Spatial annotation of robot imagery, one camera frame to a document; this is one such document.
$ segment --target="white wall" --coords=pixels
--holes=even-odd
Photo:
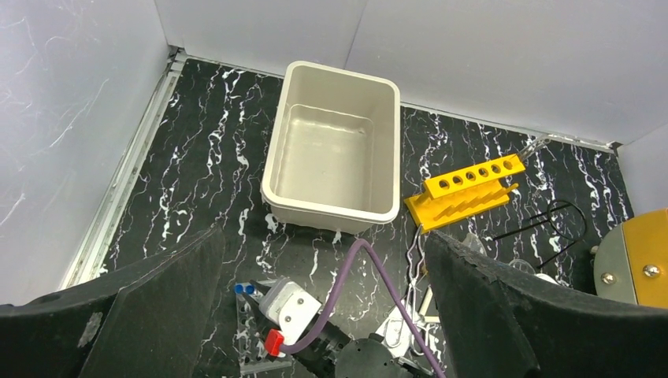
[[[618,152],[635,215],[668,208],[668,124]]]
[[[293,61],[342,68],[366,0],[155,0],[170,45],[284,75]]]
[[[152,0],[0,11],[0,304],[58,289],[168,48]]]
[[[406,102],[629,143],[668,120],[668,2],[369,0],[345,68]]]

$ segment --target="purple tube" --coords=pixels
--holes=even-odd
[[[351,266],[353,265],[354,256],[362,247],[364,247],[366,249],[366,252],[369,253],[369,256],[371,257],[373,264],[376,266],[376,269],[378,269],[380,277],[383,278],[383,282],[385,282],[385,286],[388,288],[388,291],[390,292],[392,300],[395,302],[397,308],[399,308],[399,312],[401,313],[403,319],[406,321],[406,324],[408,325],[410,332],[413,333],[413,336],[415,337],[415,341],[417,341],[418,346],[420,346],[420,349],[422,349],[422,351],[425,353],[425,357],[427,358],[427,361],[429,361],[429,364],[434,369],[434,373],[439,378],[445,378],[445,374],[443,373],[443,370],[441,370],[438,361],[436,360],[434,354],[432,353],[432,350],[429,349],[425,344],[425,341],[422,339],[422,335],[418,331],[418,328],[415,327],[415,324],[413,324],[413,321],[410,319],[410,316],[406,311],[406,307],[404,307],[404,305],[401,303],[399,293],[397,292],[394,285],[392,285],[392,281],[390,280],[388,272],[385,270],[382,261],[380,261],[380,259],[378,258],[378,255],[373,250],[371,244],[369,244],[369,242],[367,242],[364,239],[355,240],[351,248],[348,250],[348,255],[346,255],[346,259],[343,261],[343,265],[341,265],[339,274],[336,276],[336,280],[334,281],[334,286],[332,286],[332,291],[329,293],[329,298],[327,298],[325,307],[322,309],[322,313],[318,317],[313,328],[311,328],[309,333],[307,333],[306,336],[300,339],[297,343],[294,343],[292,345],[281,345],[280,351],[286,354],[298,353],[304,348],[308,347],[309,344],[311,344],[317,338],[317,336],[322,331],[322,328],[325,327],[325,324],[329,320],[329,317],[332,316],[332,310],[334,309],[334,305],[336,304],[336,301],[339,299],[339,296],[341,295],[341,290],[343,289],[343,283],[346,281],[348,272],[351,270]]]

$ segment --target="gold metal plate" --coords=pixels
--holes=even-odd
[[[622,224],[638,304],[668,309],[668,210],[643,214]],[[660,274],[643,269],[655,265]]]

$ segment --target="white plastic tub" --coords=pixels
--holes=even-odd
[[[358,233],[399,212],[399,89],[305,61],[288,66],[262,177],[280,222]]]

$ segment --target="metal bolt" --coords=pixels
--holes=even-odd
[[[643,267],[643,273],[645,273],[645,276],[647,277],[656,277],[661,274],[661,269],[656,265],[649,264]]]
[[[604,273],[601,275],[601,280],[603,283],[611,285],[617,281],[617,277],[613,276],[612,273]]]

